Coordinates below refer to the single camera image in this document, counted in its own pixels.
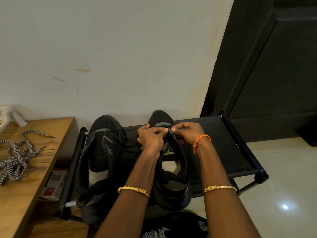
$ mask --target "sneaker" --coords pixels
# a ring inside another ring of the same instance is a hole
[[[99,117],[89,130],[75,175],[74,195],[87,224],[103,221],[117,199],[117,166],[126,139],[119,122]]]
[[[164,210],[184,209],[192,195],[189,187],[190,168],[183,147],[171,130],[174,121],[167,113],[156,110],[148,123],[151,127],[169,128],[155,168],[154,198]]]

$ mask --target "bracelet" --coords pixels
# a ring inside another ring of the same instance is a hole
[[[150,194],[149,194],[145,189],[134,188],[134,187],[130,187],[130,186],[123,186],[123,187],[119,187],[118,193],[120,193],[121,190],[123,190],[123,189],[130,189],[130,190],[134,190],[134,191],[136,191],[136,192],[141,192],[141,193],[144,194],[146,197],[150,198]]]
[[[204,136],[208,137],[208,138],[209,138],[209,141],[211,142],[211,139],[210,139],[210,137],[209,137],[208,135],[201,135],[201,136],[199,136],[198,139],[197,139],[197,140],[195,141],[195,143],[193,144],[194,154],[197,155],[197,156],[198,156],[198,154],[196,154],[197,142],[198,142],[202,137],[204,137]]]
[[[208,186],[207,188],[204,188],[203,193],[207,193],[210,190],[213,189],[222,189],[222,188],[229,188],[229,189],[234,189],[237,192],[237,188],[229,185],[213,185],[213,186]]]

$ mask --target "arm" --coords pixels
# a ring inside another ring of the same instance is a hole
[[[191,145],[204,134],[198,123],[180,123],[172,130]],[[198,141],[197,154],[200,159],[203,188],[212,185],[232,185],[214,146],[207,137]],[[204,202],[210,237],[260,237],[234,189],[211,190],[204,193]]]
[[[156,162],[167,131],[149,128],[149,125],[138,130],[138,141],[143,145],[143,151],[125,186],[142,188],[151,193]],[[95,237],[140,237],[147,202],[148,198],[140,192],[122,190]]]

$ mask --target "forearm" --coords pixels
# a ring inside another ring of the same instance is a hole
[[[198,142],[203,188],[231,183],[220,158],[208,139]],[[209,236],[260,237],[234,189],[211,190],[204,193]]]
[[[155,165],[159,153],[144,150],[138,158],[125,186],[151,193]],[[121,191],[96,237],[140,237],[148,198],[134,190]]]

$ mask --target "gold bangle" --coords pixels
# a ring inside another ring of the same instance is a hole
[[[222,188],[229,188],[229,189],[234,189],[237,192],[237,188],[229,185],[213,185],[213,186],[208,186],[207,188],[204,188],[203,193],[207,193],[210,190],[213,189],[222,189]]]
[[[145,190],[145,189],[141,189],[141,188],[134,188],[134,187],[130,187],[130,186],[123,186],[123,187],[119,187],[118,189],[118,193],[121,192],[121,190],[123,189],[130,189],[130,190],[134,190],[136,192],[141,192],[142,194],[144,194],[146,197],[151,198],[150,194]]]

